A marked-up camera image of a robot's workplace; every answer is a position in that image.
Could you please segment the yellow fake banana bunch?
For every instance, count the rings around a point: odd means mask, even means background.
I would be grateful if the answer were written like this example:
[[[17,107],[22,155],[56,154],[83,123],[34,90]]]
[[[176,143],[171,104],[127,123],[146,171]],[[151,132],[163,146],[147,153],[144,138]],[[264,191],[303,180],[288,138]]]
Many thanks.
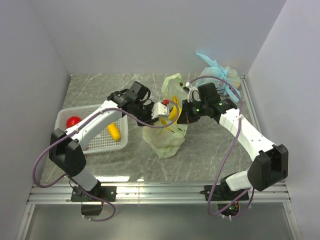
[[[169,113],[169,116],[168,116],[168,120],[170,120],[170,121],[172,121],[172,120],[174,120],[175,119],[175,117],[176,117],[176,115],[177,115],[177,113],[178,113],[178,110],[179,110],[179,115],[178,116],[180,116],[180,112],[181,112],[181,110],[182,110],[182,108],[180,107],[180,105],[179,105],[179,99],[178,99],[178,97],[176,96],[176,95],[174,95],[173,97],[172,97],[172,101],[175,103],[175,104],[177,104],[177,106],[178,106],[178,108],[176,107],[176,106],[174,106],[171,110],[170,110],[170,113]],[[169,100],[168,99],[164,99],[163,101],[162,101],[162,103],[164,104],[164,105],[168,105],[169,104]],[[164,126],[164,125],[166,125],[167,124],[167,122],[166,122],[166,120],[162,117],[161,119],[160,119],[160,122],[161,122],[161,124]],[[171,131],[171,132],[174,132],[170,127],[166,127],[169,131]]]

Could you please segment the light green plastic bag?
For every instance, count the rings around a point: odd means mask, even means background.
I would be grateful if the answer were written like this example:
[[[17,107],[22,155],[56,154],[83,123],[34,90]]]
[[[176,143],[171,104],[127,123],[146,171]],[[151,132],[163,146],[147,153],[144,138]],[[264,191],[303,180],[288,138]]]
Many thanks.
[[[184,83],[182,76],[176,73],[167,76],[162,84],[161,93],[164,99],[169,99],[179,106],[182,110],[182,103],[188,97],[188,94],[183,90]],[[188,125],[174,123],[165,128],[142,128],[142,138],[158,155],[160,159],[170,158],[179,150],[182,143],[185,141]]]

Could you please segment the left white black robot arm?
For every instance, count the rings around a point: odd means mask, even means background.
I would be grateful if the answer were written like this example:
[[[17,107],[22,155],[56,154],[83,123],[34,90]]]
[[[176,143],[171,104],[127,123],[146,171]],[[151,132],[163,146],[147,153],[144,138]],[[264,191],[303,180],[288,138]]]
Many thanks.
[[[103,104],[93,113],[66,130],[56,129],[51,134],[53,146],[48,158],[64,173],[73,179],[82,189],[82,194],[89,201],[102,198],[100,181],[86,167],[87,161],[83,150],[88,143],[108,125],[129,113],[138,119],[137,124],[152,124],[154,103],[146,104],[151,91],[135,81],[129,89],[111,93]]]

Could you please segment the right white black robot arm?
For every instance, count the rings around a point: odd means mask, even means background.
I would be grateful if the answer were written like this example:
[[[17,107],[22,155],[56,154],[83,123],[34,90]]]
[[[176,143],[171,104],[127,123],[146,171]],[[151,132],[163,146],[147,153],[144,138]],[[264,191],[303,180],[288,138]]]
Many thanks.
[[[288,177],[288,149],[264,137],[232,100],[221,99],[214,83],[193,87],[188,82],[183,89],[188,98],[182,102],[178,124],[191,124],[202,116],[210,117],[234,135],[252,161],[249,169],[220,180],[214,191],[220,200],[231,200],[245,189],[261,192]]]

